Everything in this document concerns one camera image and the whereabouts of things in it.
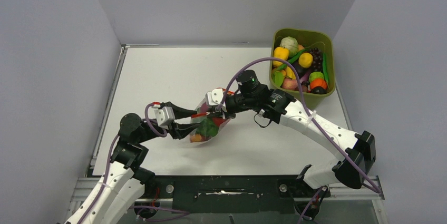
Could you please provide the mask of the clear orange zip top bag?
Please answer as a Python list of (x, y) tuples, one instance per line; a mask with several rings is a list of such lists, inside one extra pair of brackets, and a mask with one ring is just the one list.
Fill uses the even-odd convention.
[(220, 104), (225, 89), (216, 88), (205, 94), (204, 99), (196, 107), (197, 114), (191, 117), (191, 123), (199, 127), (189, 134), (191, 143), (207, 142), (214, 138), (231, 120), (231, 118), (215, 111)]

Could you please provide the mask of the green white lettuce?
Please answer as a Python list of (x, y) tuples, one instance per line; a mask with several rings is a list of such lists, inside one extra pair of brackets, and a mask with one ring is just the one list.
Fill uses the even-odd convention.
[(206, 138), (215, 137), (218, 132), (219, 127), (217, 127), (210, 118), (202, 120), (199, 127), (196, 129), (196, 134), (201, 134)]

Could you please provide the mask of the red orange fruit slice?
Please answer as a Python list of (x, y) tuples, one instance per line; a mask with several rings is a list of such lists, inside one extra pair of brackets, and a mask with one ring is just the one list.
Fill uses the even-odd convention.
[(191, 143), (205, 142), (206, 140), (207, 140), (207, 138), (201, 134), (194, 134), (194, 135), (190, 136)]

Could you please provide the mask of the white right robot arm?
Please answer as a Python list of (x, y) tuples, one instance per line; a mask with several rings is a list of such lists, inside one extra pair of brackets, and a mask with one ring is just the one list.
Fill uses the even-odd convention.
[(352, 189), (365, 185), (376, 160), (375, 137), (371, 133), (335, 125), (285, 91), (261, 84), (253, 70), (243, 71), (236, 81), (239, 93), (228, 95), (221, 88), (207, 92), (205, 102), (212, 114), (233, 118), (240, 112), (255, 111), (269, 122), (303, 134), (335, 157), (328, 164), (303, 168), (296, 182), (301, 195), (310, 196), (317, 188), (338, 182)]

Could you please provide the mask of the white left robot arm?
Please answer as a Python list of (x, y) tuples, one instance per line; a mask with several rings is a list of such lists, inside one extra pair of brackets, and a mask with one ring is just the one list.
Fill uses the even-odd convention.
[(168, 135), (185, 138), (199, 124), (179, 124), (175, 120), (197, 114), (171, 102), (152, 102), (143, 118), (135, 113), (124, 115), (106, 156), (104, 174), (66, 223), (117, 223), (145, 188), (154, 185), (154, 172), (141, 166), (149, 152), (143, 143)]

